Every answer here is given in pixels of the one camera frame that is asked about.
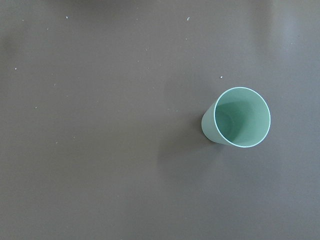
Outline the mint green plastic cup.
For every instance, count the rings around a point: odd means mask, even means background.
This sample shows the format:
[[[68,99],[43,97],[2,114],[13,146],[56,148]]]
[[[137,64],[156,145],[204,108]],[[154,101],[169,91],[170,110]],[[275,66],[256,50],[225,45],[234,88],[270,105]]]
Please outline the mint green plastic cup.
[[[270,109],[253,89],[238,86],[223,92],[201,119],[201,129],[214,143],[251,148],[260,144],[271,127]]]

